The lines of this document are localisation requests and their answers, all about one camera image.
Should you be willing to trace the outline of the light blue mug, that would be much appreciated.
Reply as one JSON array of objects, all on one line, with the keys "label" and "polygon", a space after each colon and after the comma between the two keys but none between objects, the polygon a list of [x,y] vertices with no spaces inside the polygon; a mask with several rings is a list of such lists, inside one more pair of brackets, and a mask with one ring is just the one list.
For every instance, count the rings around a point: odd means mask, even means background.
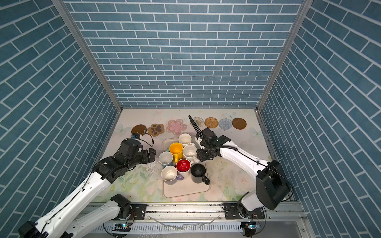
[{"label": "light blue mug", "polygon": [[158,161],[163,168],[171,166],[173,164],[173,154],[169,151],[164,151],[159,155]]}]

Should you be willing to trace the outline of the woven rattan round coaster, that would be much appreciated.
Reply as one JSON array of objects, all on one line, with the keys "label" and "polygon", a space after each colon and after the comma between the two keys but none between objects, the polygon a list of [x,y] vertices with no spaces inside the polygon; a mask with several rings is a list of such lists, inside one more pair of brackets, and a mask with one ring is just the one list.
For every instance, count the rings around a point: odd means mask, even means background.
[{"label": "woven rattan round coaster", "polygon": [[216,118],[209,117],[204,120],[204,124],[208,128],[216,128],[219,125],[219,121]]}]

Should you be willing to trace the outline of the white speckled mug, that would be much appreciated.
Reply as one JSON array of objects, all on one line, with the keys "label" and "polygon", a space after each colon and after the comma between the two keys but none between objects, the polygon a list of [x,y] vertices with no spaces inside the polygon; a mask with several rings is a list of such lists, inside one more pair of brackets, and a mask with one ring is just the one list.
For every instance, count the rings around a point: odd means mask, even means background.
[{"label": "white speckled mug", "polygon": [[183,148],[183,159],[190,161],[191,164],[199,163],[199,159],[197,158],[197,148],[194,145],[186,145]]}]

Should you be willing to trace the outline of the light blue round coaster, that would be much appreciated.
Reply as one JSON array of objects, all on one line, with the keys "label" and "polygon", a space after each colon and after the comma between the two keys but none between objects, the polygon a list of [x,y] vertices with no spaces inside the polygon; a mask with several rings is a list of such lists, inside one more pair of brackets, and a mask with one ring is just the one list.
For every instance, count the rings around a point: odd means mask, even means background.
[{"label": "light blue round coaster", "polygon": [[232,121],[228,118],[221,119],[218,123],[219,127],[223,130],[228,130],[230,129],[232,125]]}]

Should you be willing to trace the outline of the cork paw print coaster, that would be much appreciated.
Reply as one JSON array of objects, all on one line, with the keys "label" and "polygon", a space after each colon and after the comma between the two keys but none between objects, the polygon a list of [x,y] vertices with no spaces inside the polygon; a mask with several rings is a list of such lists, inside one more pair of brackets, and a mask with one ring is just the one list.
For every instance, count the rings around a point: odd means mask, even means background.
[{"label": "cork paw print coaster", "polygon": [[148,129],[147,133],[152,137],[157,137],[165,132],[165,127],[163,124],[152,124]]}]

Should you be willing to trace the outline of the yellow mug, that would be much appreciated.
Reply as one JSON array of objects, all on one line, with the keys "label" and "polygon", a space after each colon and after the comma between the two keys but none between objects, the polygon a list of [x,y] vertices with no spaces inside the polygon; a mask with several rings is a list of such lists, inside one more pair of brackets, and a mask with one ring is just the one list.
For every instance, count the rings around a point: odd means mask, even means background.
[{"label": "yellow mug", "polygon": [[183,158],[182,144],[178,142],[172,143],[169,147],[169,152],[173,155],[174,163],[176,164],[180,159]]}]

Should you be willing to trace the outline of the pink flower coaster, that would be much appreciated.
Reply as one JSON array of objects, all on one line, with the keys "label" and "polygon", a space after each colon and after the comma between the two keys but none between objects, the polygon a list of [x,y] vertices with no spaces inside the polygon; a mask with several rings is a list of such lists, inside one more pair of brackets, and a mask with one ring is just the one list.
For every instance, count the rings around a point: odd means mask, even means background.
[{"label": "pink flower coaster", "polygon": [[187,129],[187,125],[184,124],[182,119],[170,120],[167,123],[166,132],[173,135],[181,135],[183,131]]}]

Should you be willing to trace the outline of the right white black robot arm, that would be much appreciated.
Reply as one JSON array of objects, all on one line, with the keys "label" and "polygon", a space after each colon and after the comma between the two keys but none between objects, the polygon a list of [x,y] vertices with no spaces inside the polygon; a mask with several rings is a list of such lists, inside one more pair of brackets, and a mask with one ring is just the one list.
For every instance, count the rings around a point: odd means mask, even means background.
[{"label": "right white black robot arm", "polygon": [[196,128],[195,141],[200,146],[196,152],[199,161],[220,157],[231,161],[255,179],[256,189],[246,193],[238,202],[237,209],[248,218],[259,208],[275,210],[291,190],[282,165],[266,161],[243,150],[226,136],[217,137],[212,130]]}]

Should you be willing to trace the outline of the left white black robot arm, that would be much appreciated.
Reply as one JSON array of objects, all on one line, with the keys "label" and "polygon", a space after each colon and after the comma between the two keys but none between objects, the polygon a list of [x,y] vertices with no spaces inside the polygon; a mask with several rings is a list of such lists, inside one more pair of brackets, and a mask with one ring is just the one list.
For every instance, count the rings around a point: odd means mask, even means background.
[{"label": "left white black robot arm", "polygon": [[134,138],[125,139],[117,152],[94,165],[87,178],[52,211],[36,222],[27,221],[19,229],[22,238],[82,238],[113,219],[128,220],[134,216],[131,202],[121,194],[114,195],[100,208],[77,216],[101,192],[137,165],[153,163],[156,150],[144,149]]}]

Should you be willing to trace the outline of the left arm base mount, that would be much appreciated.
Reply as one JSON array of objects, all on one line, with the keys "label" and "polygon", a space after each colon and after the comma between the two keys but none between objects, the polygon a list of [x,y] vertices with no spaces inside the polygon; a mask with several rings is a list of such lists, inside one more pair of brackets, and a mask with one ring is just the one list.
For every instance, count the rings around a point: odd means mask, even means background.
[{"label": "left arm base mount", "polygon": [[145,213],[147,209],[146,204],[132,204],[129,207],[118,207],[120,210],[117,216],[111,220],[116,221],[132,221],[132,220],[143,220],[145,218]]}]

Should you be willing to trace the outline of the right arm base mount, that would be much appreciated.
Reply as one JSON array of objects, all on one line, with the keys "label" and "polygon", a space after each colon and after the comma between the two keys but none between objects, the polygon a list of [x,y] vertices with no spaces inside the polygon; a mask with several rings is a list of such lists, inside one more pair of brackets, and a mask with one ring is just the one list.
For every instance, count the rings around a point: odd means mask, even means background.
[{"label": "right arm base mount", "polygon": [[241,203],[222,203],[221,207],[227,220],[238,219],[264,219],[265,213],[262,208],[248,211]]}]

